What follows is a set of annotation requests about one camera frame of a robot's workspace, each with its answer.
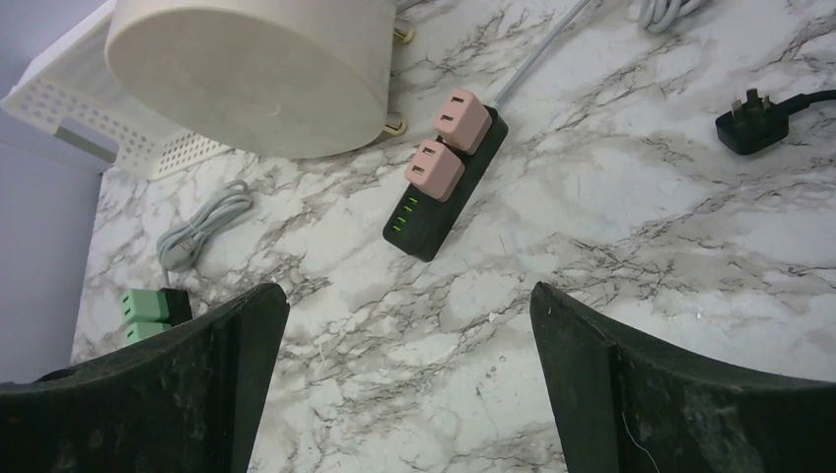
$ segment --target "green charger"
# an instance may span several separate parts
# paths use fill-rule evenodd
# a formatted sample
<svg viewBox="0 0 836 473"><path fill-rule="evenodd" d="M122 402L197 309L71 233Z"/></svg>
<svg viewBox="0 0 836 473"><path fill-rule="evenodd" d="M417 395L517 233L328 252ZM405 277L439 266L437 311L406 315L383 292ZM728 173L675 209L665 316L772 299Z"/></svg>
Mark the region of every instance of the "green charger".
<svg viewBox="0 0 836 473"><path fill-rule="evenodd" d="M128 345L153 337L172 328L169 320L169 305L161 291L129 289L122 295L122 318L128 326L125 338Z"/></svg>

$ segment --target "marble countertop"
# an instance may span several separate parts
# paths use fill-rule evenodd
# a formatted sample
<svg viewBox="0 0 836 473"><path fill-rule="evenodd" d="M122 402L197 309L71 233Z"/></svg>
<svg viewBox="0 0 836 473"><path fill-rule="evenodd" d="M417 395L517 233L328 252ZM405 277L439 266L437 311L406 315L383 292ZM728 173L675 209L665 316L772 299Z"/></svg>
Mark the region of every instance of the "marble countertop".
<svg viewBox="0 0 836 473"><path fill-rule="evenodd" d="M710 1L660 35L636 2L593 2L503 110L510 135L438 257L382 239L449 91L490 99L574 3L408 12L404 137L325 160L232 153L154 183L106 172L74 362L122 346L120 294L162 285L157 237L244 179L254 209L173 283L199 313L263 281L289 296L251 471L565 471L527 313L538 281L709 357L836 380L836 107L754 157L714 128L749 87L836 89L830 0Z"/></svg>

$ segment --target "white cable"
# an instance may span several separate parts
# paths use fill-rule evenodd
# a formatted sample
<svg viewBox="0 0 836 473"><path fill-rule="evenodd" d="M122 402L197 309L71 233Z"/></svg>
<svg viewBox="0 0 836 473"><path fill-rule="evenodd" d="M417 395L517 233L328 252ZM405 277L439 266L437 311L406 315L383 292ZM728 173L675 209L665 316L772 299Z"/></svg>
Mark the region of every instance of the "white cable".
<svg viewBox="0 0 836 473"><path fill-rule="evenodd" d="M705 0L642 0L639 26L651 33L661 33L673 20L693 12Z"/></svg>
<svg viewBox="0 0 836 473"><path fill-rule="evenodd" d="M169 286L169 271L182 273L194 267L203 243L211 235L226 230L226 226L252 207L249 187L242 180L234 180L215 194L212 200L187 222L165 232L157 240L157 258L163 267L163 279Z"/></svg>
<svg viewBox="0 0 836 473"><path fill-rule="evenodd" d="M540 46L538 46L537 49L528 57L528 59L525 60L522 66L520 66L520 69L518 69L514 76L511 78L511 80L508 81L508 84L506 84L505 87L503 87L502 90L499 91L499 94L497 94L496 98L493 99L491 103L489 103L490 106L494 108L499 108L505 103L505 101L508 100L508 97L511 95L511 93L520 86L520 82L522 82L525 76L528 75L528 70L531 68L531 66L534 65L534 62L537 61L537 59L540 57L540 54L542 54L543 51L546 50L546 47L548 47L548 45L551 44L551 42L557 37L558 34L560 34L560 32L565 30L566 27L568 27L569 24L572 23L572 20L574 20L575 17L577 17L578 14L581 13L581 10L583 10L584 7L586 7L590 3L590 1L591 0L581 0L578 2L577 5L572 7L572 10L570 10L569 13L567 13L566 16L563 17L563 20L561 20L560 23L558 23L554 27L554 29L551 31L551 33L549 33L546 39L544 39L543 42L540 43Z"/></svg>

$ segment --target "perforated plastic tray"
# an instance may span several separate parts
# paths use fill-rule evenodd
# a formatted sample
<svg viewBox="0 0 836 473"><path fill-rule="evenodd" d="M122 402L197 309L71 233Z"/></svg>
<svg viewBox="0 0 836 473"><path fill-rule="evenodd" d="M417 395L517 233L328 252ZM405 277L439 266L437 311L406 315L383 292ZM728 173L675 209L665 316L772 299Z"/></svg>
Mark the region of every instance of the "perforated plastic tray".
<svg viewBox="0 0 836 473"><path fill-rule="evenodd" d="M230 149L158 115L110 75L105 40L115 0L108 0L30 63L0 101L9 114L55 134L70 119L116 142L115 166L150 180Z"/></svg>

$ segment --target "pink plug adapter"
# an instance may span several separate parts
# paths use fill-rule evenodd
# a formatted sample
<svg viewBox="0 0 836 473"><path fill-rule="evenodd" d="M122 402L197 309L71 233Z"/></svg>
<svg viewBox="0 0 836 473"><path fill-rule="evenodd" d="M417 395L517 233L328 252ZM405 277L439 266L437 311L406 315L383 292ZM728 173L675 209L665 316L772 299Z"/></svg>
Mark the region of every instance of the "pink plug adapter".
<svg viewBox="0 0 836 473"><path fill-rule="evenodd" d="M455 89L433 125L445 143L472 155L491 127L491 115L472 92Z"/></svg>
<svg viewBox="0 0 836 473"><path fill-rule="evenodd" d="M446 202L464 172L458 156L444 143L424 140L406 167L406 180L421 192Z"/></svg>

